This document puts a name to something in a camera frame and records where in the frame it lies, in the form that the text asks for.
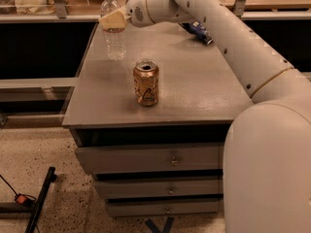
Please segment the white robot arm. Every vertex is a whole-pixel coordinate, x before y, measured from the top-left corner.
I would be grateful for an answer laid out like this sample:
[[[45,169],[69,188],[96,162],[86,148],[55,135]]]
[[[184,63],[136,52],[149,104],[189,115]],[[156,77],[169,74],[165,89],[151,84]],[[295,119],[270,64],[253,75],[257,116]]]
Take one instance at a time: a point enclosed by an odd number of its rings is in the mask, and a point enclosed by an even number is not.
[[[311,233],[311,82],[219,0],[129,0],[104,28],[197,20],[253,106],[224,149],[226,233]]]

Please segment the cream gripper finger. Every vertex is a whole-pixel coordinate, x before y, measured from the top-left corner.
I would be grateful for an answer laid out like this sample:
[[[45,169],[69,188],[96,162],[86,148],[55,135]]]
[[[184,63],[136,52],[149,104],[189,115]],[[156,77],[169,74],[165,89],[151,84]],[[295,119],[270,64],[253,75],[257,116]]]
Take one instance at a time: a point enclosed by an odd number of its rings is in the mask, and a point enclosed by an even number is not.
[[[108,30],[124,29],[130,19],[131,15],[126,11],[126,7],[122,6],[101,17],[98,21],[104,30]]]

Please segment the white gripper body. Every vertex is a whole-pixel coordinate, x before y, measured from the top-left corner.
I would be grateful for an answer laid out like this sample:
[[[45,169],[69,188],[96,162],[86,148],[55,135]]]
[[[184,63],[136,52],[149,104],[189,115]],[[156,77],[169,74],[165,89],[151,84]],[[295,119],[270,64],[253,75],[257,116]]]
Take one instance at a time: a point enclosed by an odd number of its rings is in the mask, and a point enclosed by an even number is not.
[[[126,12],[130,16],[130,22],[137,27],[150,25],[150,17],[147,10],[147,0],[128,0]]]

